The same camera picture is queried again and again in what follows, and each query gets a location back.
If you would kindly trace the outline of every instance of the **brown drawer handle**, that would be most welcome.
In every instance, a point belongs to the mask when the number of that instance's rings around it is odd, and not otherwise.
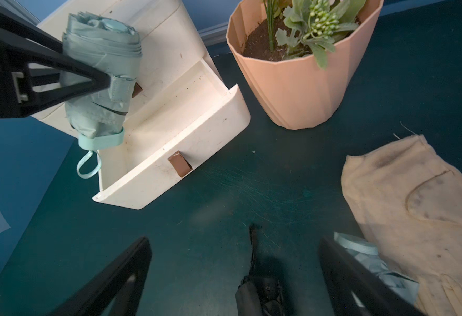
[[[190,166],[189,162],[180,154],[180,151],[177,151],[173,155],[168,158],[173,168],[177,174],[183,178],[186,174],[188,174],[193,168]]]
[[[134,88],[133,88],[133,95],[131,97],[132,98],[136,97],[142,91],[143,91],[142,87],[138,84],[138,82],[135,82]]]

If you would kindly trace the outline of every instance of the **white drawer organizer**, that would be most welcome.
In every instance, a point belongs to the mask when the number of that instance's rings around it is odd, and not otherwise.
[[[238,135],[250,113],[237,85],[227,89],[180,0],[69,0],[38,27],[56,38],[69,13],[89,11],[133,26],[143,58],[124,123],[124,143],[100,150],[93,200],[141,209],[182,178],[168,158],[180,151],[193,170]],[[56,105],[33,117],[77,136]]]

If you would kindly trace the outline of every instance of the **pink plant pot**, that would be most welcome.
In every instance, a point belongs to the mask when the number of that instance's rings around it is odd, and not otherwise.
[[[247,36],[266,19],[259,0],[242,0],[229,19],[226,39],[254,95],[272,121],[286,129],[315,127],[327,121],[342,102],[345,90],[366,51],[384,0],[367,0],[362,21],[350,36],[328,53],[328,67],[315,58],[271,62],[244,57]]]

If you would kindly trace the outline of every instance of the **drawer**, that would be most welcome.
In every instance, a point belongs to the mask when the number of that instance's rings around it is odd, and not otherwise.
[[[168,158],[179,151],[193,170],[250,122],[238,85],[230,90],[201,59],[124,123],[124,142],[99,150],[96,202],[141,209],[182,178]]]

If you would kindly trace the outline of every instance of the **scratched table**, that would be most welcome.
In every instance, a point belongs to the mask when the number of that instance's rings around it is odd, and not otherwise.
[[[335,115],[285,130],[266,116],[233,56],[215,57],[238,83],[250,126],[157,200],[130,210],[91,200],[75,143],[0,276],[0,315],[41,315],[139,236],[153,257],[138,315],[236,315],[260,226],[260,269],[285,286],[289,314],[331,315],[316,248],[334,231],[361,235],[345,202],[346,155],[424,134],[462,172],[462,5],[446,1],[379,19]]]

